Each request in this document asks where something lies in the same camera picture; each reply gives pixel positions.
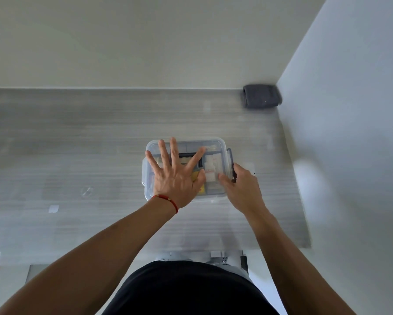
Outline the person's right hand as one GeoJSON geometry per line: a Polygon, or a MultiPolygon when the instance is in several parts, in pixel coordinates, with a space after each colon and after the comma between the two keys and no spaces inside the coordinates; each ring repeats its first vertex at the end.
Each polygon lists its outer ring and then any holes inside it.
{"type": "Polygon", "coordinates": [[[232,205],[247,218],[267,213],[255,175],[237,163],[233,164],[233,169],[236,173],[235,187],[230,194],[227,194],[232,205]]]}

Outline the person's left hand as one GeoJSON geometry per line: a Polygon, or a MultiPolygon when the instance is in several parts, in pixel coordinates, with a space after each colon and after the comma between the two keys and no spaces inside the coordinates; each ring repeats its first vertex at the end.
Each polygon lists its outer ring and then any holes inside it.
{"type": "Polygon", "coordinates": [[[163,164],[162,173],[157,177],[154,176],[154,194],[148,200],[146,207],[164,206],[175,214],[180,208],[187,206],[198,193],[193,190],[191,175],[206,148],[200,147],[188,164],[172,165],[165,141],[159,140],[158,147],[163,164]]]}

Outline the person's left forearm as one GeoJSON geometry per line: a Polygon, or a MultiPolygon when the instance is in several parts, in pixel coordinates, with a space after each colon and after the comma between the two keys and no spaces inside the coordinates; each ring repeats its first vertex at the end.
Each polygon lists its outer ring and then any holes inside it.
{"type": "Polygon", "coordinates": [[[176,214],[146,204],[50,264],[0,307],[0,315],[94,315],[176,214]]]}

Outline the person's right forearm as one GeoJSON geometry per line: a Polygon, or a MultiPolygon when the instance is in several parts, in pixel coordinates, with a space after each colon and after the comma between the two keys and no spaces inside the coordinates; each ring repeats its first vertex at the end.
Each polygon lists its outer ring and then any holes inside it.
{"type": "Polygon", "coordinates": [[[356,315],[265,206],[244,213],[288,315],[356,315]]]}

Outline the yellow packet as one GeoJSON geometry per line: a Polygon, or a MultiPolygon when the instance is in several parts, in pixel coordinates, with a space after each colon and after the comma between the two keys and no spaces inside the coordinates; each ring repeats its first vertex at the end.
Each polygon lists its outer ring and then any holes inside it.
{"type": "MultiPolygon", "coordinates": [[[[199,175],[199,171],[192,172],[191,179],[192,179],[193,184],[197,180],[198,175],[199,175]]],[[[205,195],[206,195],[205,184],[203,184],[200,187],[200,189],[199,189],[198,193],[196,194],[196,196],[205,196],[205,195]]]]}

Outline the black flat item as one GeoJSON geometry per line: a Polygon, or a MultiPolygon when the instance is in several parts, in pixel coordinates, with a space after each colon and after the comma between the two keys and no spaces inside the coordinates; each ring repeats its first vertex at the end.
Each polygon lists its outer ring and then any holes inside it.
{"type": "MultiPolygon", "coordinates": [[[[180,159],[181,164],[183,164],[183,165],[188,164],[189,161],[193,158],[193,156],[195,154],[196,153],[180,153],[179,159],[180,159]]],[[[204,156],[202,156],[199,159],[198,163],[196,164],[196,168],[203,168],[204,167],[203,160],[204,160],[204,156]]]]}

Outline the white gauze packets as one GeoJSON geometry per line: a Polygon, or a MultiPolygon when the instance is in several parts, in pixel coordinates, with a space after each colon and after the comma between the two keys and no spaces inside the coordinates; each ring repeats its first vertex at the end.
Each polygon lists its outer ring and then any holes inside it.
{"type": "Polygon", "coordinates": [[[204,170],[207,183],[216,183],[218,175],[224,173],[222,153],[207,154],[204,158],[204,170]]]}

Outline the folded gray cloth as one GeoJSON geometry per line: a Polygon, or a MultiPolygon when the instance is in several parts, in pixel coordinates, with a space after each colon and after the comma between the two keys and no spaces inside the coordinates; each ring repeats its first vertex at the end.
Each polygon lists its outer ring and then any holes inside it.
{"type": "Polygon", "coordinates": [[[243,104],[247,109],[270,109],[282,104],[283,98],[274,84],[248,84],[243,87],[243,104]]]}

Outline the black shirt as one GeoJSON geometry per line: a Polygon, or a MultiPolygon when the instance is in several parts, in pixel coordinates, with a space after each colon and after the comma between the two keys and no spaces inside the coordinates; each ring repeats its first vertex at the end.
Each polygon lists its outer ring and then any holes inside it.
{"type": "Polygon", "coordinates": [[[279,315],[245,270],[153,261],[124,281],[102,315],[279,315]]]}

